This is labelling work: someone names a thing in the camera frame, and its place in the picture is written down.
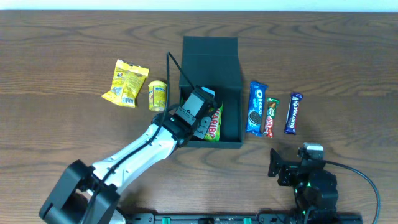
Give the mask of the Haribo gummy candy bag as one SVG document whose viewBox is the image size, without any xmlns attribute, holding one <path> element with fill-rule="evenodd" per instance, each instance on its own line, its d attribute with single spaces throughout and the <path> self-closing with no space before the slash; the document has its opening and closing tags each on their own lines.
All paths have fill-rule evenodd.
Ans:
<svg viewBox="0 0 398 224">
<path fill-rule="evenodd" d="M 218 141 L 220 138 L 220 126 L 221 126 L 221 115 L 222 115 L 222 110 L 223 110 L 223 105 L 219 106 L 215 112 L 215 114 L 212 116 L 211 124 L 208 128 L 208 132 L 204 138 L 206 141 Z M 182 121 L 187 127 L 188 127 L 188 133 L 185 136 L 185 142 L 188 142 L 190 139 L 188 139 L 187 135 L 189 135 L 190 132 L 190 125 L 187 124 L 186 122 Z"/>
</svg>

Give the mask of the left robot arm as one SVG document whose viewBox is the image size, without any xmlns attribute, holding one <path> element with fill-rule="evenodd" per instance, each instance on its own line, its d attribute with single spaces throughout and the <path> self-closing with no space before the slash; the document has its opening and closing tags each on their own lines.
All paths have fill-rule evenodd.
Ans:
<svg viewBox="0 0 398 224">
<path fill-rule="evenodd" d="M 126 223 L 118 211 L 122 192 L 155 163 L 192 138 L 218 102 L 190 95 L 183 105 L 157 114 L 138 139 L 108 158 L 88 166 L 72 162 L 39 211 L 45 223 Z"/>
</svg>

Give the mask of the blue Oreo cookie pack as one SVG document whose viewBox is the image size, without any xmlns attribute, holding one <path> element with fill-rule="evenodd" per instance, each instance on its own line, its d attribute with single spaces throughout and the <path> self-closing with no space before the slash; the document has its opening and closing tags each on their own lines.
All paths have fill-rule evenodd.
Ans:
<svg viewBox="0 0 398 224">
<path fill-rule="evenodd" d="M 246 132 L 262 136 L 261 126 L 268 86 L 256 81 L 250 84 Z"/>
</svg>

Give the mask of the yellow snack bag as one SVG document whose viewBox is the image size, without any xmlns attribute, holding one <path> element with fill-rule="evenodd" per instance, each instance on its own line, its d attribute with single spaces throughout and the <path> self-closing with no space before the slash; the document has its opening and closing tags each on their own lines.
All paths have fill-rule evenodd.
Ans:
<svg viewBox="0 0 398 224">
<path fill-rule="evenodd" d="M 149 76 L 149 69 L 118 59 L 114 69 L 111 89 L 101 95 L 115 105 L 136 107 L 136 97 Z"/>
</svg>

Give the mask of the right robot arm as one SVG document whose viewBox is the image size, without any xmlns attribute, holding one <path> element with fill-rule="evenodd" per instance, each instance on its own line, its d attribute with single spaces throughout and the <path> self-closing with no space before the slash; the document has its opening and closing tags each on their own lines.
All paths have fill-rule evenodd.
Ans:
<svg viewBox="0 0 398 224">
<path fill-rule="evenodd" d="M 336 176 L 324 169 L 323 146 L 305 143 L 298 149 L 300 162 L 281 158 L 270 151 L 269 177 L 280 186 L 292 187 L 297 208 L 287 219 L 291 223 L 331 223 L 336 218 L 338 191 Z"/>
</svg>

